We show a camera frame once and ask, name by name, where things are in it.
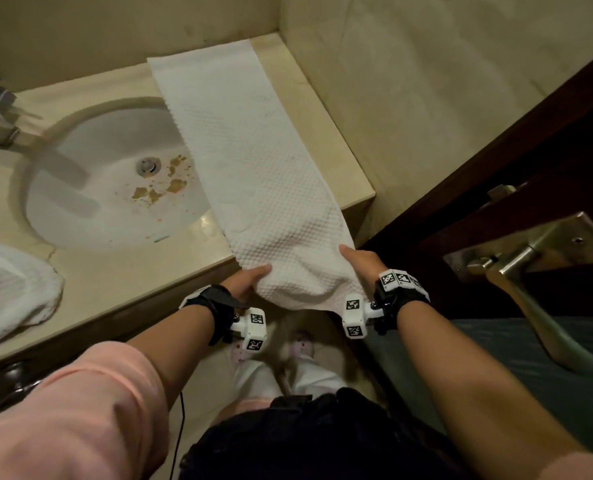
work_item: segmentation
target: brass door plate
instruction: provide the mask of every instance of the brass door plate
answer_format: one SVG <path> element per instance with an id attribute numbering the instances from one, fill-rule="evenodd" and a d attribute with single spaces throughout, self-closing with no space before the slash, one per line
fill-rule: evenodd
<path id="1" fill-rule="evenodd" d="M 593 264 L 593 222 L 584 212 L 548 222 L 493 241 L 461 249 L 443 257 L 462 282 L 479 278 L 468 265 L 486 258 L 515 253 L 525 246 L 534 248 L 539 257 L 524 272 L 547 271 L 582 264 Z"/>

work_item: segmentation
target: white sink basin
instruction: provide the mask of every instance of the white sink basin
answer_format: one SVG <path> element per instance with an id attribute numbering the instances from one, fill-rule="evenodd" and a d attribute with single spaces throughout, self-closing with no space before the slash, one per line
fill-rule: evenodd
<path id="1" fill-rule="evenodd" d="M 26 217 L 47 242 L 95 250 L 157 242 L 209 209 L 163 100 L 123 100 L 69 119 L 49 132 L 26 187 Z M 160 170 L 141 176 L 151 162 Z"/>

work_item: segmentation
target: person's left hand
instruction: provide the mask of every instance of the person's left hand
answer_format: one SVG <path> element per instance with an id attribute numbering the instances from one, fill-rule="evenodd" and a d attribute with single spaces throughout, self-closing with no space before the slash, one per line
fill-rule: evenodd
<path id="1" fill-rule="evenodd" d="M 245 303 L 252 295 L 254 287 L 259 280 L 268 276 L 270 271 L 272 271 L 271 264 L 255 267 L 253 269 L 242 269 L 227 278 L 221 283 L 221 286 L 226 287 L 237 300 Z"/>

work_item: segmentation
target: wall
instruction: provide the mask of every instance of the wall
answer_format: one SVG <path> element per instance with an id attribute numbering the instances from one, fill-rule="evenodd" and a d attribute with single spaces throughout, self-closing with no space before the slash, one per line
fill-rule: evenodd
<path id="1" fill-rule="evenodd" d="M 283 0 L 377 192 L 362 242 L 593 59 L 593 0 Z"/>
<path id="2" fill-rule="evenodd" d="M 14 91 L 276 31 L 280 0 L 0 0 Z"/>

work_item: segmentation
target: textured towel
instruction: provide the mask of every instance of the textured towel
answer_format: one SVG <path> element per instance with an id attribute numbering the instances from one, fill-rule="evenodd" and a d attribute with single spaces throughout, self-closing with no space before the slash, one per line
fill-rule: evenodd
<path id="1" fill-rule="evenodd" d="M 41 259 L 0 244 L 0 339 L 52 316 L 63 278 Z"/>
<path id="2" fill-rule="evenodd" d="M 237 261 L 273 266 L 259 295 L 341 314 L 362 292 L 338 251 L 352 238 L 250 42 L 148 62 Z"/>

